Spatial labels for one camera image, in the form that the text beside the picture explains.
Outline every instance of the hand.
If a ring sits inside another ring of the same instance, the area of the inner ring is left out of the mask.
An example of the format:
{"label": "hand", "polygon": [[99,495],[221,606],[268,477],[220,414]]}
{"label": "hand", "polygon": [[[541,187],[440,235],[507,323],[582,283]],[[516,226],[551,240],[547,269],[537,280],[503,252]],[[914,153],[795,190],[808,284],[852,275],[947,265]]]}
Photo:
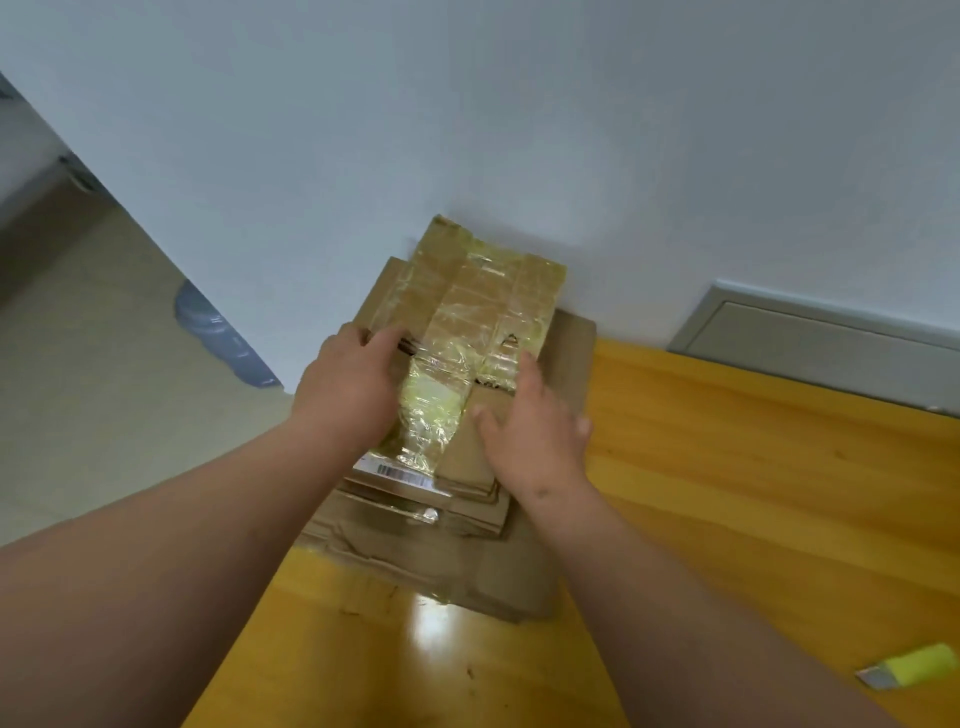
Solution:
{"label": "hand", "polygon": [[516,396],[506,423],[486,407],[472,413],[497,479],[524,506],[571,485],[587,483],[584,451],[593,430],[543,383],[537,361],[520,355]]}
{"label": "hand", "polygon": [[357,453],[377,445],[399,409],[390,364],[403,334],[402,327],[384,328],[365,345],[363,329],[343,324],[303,372],[290,421],[324,425],[343,447]]}

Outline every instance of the wooden floor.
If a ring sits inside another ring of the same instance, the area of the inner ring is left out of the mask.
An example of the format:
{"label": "wooden floor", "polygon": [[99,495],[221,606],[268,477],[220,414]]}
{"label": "wooden floor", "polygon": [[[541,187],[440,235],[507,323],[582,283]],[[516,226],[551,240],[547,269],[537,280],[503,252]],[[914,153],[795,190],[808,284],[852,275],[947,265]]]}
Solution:
{"label": "wooden floor", "polygon": [[[614,342],[588,411],[597,487],[852,684],[879,658],[960,648],[960,421]],[[960,725],[960,673],[880,702]],[[300,550],[187,722],[624,724],[568,599],[514,626]]]}

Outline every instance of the tiled floor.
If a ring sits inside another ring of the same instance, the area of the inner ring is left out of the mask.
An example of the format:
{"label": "tiled floor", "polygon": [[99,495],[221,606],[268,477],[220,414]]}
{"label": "tiled floor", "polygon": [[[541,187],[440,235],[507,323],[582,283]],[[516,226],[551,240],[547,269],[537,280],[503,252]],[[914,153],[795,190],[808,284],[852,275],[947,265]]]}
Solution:
{"label": "tiled floor", "polygon": [[0,543],[149,487],[278,423],[180,330],[180,271],[70,186],[0,231]]}

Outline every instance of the left hand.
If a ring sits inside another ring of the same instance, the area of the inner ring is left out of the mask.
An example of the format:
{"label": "left hand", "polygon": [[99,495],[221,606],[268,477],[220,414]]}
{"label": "left hand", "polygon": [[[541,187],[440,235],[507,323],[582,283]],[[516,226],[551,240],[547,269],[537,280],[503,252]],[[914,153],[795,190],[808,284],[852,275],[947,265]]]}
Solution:
{"label": "left hand", "polygon": [[399,409],[398,382],[391,376],[390,362],[403,335],[402,327],[384,328],[365,344],[363,329],[343,324],[303,372],[291,423],[326,424],[343,447],[359,453],[376,446]]}

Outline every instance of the forearm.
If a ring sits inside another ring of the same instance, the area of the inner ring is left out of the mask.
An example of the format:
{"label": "forearm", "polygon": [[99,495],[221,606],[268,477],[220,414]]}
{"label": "forearm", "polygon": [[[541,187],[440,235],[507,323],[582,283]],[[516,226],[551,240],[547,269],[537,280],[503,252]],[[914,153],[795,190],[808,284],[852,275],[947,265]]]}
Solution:
{"label": "forearm", "polygon": [[0,549],[0,717],[179,724],[353,456],[282,425]]}
{"label": "forearm", "polygon": [[897,723],[630,527],[588,484],[526,503],[634,725]]}

